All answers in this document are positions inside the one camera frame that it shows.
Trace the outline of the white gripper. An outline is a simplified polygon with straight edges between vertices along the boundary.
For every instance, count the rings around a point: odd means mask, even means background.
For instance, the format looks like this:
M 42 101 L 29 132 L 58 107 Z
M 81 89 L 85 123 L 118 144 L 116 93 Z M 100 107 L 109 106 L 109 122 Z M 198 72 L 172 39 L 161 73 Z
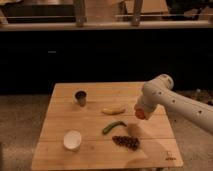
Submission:
M 156 107 L 157 105 L 150 99 L 144 95 L 141 95 L 138 97 L 134 109 L 136 112 L 142 113 L 143 115 L 150 115 L 155 111 Z

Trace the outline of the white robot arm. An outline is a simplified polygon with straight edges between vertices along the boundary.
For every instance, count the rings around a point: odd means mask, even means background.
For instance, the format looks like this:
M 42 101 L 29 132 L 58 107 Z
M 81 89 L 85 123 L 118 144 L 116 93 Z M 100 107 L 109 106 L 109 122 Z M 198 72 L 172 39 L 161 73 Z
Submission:
M 148 120 L 158 105 L 181 114 L 196 126 L 213 135 L 213 106 L 175 93 L 173 79 L 161 74 L 142 86 L 142 94 L 134 106 L 135 116 Z

